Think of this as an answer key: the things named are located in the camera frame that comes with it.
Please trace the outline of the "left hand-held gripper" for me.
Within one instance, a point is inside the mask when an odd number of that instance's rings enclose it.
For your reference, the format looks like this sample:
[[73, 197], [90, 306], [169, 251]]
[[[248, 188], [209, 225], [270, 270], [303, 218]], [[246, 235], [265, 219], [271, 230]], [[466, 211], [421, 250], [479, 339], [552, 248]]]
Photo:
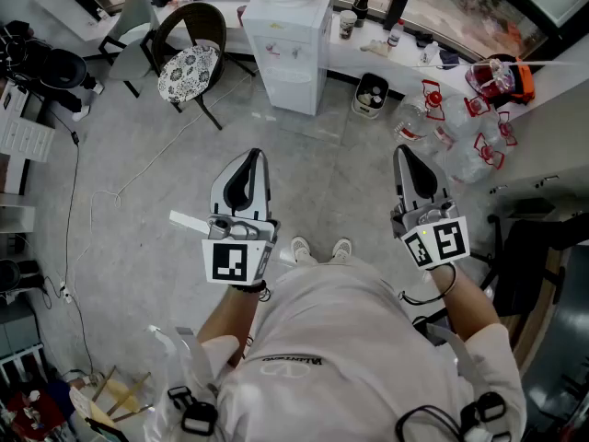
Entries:
[[209, 283], [261, 284], [281, 225], [270, 219], [270, 198], [267, 158], [258, 148], [233, 159], [217, 176], [211, 212], [220, 215], [208, 218], [208, 238], [202, 240]]

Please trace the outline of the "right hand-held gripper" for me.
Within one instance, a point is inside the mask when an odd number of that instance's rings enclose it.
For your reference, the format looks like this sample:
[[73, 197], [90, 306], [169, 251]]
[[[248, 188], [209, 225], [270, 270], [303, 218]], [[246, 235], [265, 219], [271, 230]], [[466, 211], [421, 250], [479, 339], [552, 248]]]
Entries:
[[404, 144], [394, 151], [393, 167], [399, 204], [391, 212], [391, 224], [394, 236], [416, 267], [430, 270], [467, 257], [466, 218], [459, 214], [454, 200], [435, 204], [448, 197], [447, 178], [441, 167]]

